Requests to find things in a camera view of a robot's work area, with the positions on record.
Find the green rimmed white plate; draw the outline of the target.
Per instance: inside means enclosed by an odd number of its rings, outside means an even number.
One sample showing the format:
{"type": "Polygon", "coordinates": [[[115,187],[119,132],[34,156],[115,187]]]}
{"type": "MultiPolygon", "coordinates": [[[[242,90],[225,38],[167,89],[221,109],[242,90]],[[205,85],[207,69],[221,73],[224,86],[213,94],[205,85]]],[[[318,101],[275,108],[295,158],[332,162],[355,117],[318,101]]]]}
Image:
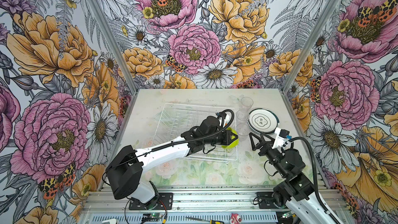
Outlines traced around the green rimmed white plate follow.
{"type": "Polygon", "coordinates": [[[279,119],[269,110],[255,108],[248,114],[248,125],[257,134],[273,134],[279,125],[279,119]]]}

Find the lime green plastic bowl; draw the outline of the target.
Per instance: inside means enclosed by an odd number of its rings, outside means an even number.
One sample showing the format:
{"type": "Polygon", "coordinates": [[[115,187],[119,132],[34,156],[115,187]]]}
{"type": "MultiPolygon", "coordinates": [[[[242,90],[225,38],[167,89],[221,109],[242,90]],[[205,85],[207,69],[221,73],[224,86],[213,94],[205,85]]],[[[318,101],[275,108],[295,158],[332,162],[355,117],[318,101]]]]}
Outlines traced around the lime green plastic bowl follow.
{"type": "Polygon", "coordinates": [[[228,129],[228,131],[230,132],[229,134],[230,140],[227,141],[225,145],[221,145],[223,149],[232,149],[236,147],[239,143],[239,136],[236,133],[236,131],[233,129],[228,129]]]}

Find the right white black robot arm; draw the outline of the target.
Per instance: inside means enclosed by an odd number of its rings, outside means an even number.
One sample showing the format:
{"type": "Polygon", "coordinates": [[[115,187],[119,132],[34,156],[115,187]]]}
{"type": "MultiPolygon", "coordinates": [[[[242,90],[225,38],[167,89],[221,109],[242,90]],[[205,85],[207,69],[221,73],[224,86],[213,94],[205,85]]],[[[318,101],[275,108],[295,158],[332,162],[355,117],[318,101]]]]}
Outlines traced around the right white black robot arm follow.
{"type": "Polygon", "coordinates": [[[273,188],[273,192],[257,192],[253,204],[260,209],[276,207],[283,211],[291,211],[303,224],[342,224],[343,221],[328,206],[320,195],[315,156],[310,152],[313,179],[309,179],[303,169],[306,167],[300,152],[284,147],[294,141],[309,142],[303,137],[292,138],[289,132],[281,130],[282,137],[261,133],[249,134],[251,148],[258,155],[267,157],[267,163],[274,167],[275,174],[283,181],[273,188]]]}

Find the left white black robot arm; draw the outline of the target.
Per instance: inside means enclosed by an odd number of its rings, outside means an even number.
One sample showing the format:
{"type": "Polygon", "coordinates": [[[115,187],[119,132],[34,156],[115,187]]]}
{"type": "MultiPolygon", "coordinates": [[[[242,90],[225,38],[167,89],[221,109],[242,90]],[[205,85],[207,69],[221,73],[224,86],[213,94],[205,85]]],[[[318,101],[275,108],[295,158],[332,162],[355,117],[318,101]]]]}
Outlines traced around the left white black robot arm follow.
{"type": "Polygon", "coordinates": [[[133,199],[151,208],[160,196],[154,183],[146,180],[144,174],[174,159],[198,152],[208,154],[217,147],[229,148],[238,141],[238,135],[230,127],[234,118],[234,111],[226,109],[208,116],[200,125],[166,143],[140,149],[131,145],[123,147],[104,172],[114,199],[133,199]]]}

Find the red white small object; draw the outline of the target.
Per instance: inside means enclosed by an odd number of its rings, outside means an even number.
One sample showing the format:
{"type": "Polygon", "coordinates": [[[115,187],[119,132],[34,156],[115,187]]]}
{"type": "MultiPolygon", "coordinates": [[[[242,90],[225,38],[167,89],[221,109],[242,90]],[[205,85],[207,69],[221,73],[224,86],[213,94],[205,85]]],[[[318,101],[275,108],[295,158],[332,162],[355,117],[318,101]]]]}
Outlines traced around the red white small object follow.
{"type": "Polygon", "coordinates": [[[242,218],[237,213],[232,213],[230,218],[230,224],[241,224],[242,218]]]}

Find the green circuit board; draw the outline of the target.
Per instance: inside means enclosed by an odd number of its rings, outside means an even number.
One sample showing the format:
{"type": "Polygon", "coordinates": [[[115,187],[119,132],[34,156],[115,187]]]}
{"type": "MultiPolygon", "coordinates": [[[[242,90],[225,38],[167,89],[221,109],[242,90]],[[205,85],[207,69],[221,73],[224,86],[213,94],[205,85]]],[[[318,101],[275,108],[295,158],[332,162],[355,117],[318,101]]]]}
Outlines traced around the green circuit board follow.
{"type": "Polygon", "coordinates": [[[143,214],[141,222],[157,222],[160,221],[164,218],[164,214],[160,214],[160,213],[146,213],[143,214]]]}

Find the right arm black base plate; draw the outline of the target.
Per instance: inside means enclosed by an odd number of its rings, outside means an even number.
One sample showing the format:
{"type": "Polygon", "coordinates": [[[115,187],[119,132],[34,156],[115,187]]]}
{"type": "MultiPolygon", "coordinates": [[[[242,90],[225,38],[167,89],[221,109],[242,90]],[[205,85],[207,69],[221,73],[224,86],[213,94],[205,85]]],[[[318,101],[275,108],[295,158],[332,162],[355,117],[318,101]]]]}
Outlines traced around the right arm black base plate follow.
{"type": "Polygon", "coordinates": [[[279,208],[279,206],[276,205],[276,199],[274,197],[274,192],[266,192],[266,191],[261,191],[257,192],[257,202],[259,209],[274,209],[274,208],[279,208]]]}

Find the aluminium frame rail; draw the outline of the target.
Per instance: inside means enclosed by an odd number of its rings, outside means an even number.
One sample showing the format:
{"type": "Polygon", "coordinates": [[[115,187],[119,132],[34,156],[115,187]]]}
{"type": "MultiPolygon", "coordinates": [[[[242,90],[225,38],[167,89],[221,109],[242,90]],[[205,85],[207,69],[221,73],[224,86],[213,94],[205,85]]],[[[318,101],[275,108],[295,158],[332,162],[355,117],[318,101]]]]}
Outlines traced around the aluminium frame rail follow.
{"type": "MultiPolygon", "coordinates": [[[[171,212],[257,211],[253,204],[258,192],[273,192],[271,186],[166,186],[159,193],[172,193],[171,212]]],[[[89,195],[83,213],[123,213],[128,199],[116,200],[110,187],[89,195]]]]}

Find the yellow handled screwdriver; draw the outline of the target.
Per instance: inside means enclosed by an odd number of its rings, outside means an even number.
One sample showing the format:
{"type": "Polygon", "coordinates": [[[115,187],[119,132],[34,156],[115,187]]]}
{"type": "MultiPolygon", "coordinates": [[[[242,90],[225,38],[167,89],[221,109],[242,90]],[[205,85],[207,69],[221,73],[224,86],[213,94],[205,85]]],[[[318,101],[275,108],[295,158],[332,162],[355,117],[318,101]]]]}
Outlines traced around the yellow handled screwdriver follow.
{"type": "Polygon", "coordinates": [[[209,224],[224,224],[224,222],[220,221],[220,220],[207,220],[207,219],[202,219],[202,218],[196,218],[196,217],[186,217],[186,219],[188,220],[194,220],[194,221],[198,221],[198,222],[205,222],[205,223],[209,223],[209,224]]]}

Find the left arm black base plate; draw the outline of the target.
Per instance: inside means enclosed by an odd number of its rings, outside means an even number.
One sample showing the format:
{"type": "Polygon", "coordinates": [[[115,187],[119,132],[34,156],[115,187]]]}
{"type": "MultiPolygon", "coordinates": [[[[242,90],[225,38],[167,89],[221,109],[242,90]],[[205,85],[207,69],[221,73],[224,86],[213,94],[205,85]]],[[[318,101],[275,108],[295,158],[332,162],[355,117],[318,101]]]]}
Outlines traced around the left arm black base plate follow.
{"type": "Polygon", "coordinates": [[[171,210],[173,206],[173,198],[174,194],[167,193],[159,193],[159,195],[147,203],[142,203],[138,199],[133,199],[128,206],[128,209],[131,211],[151,211],[151,210],[171,210]]]}

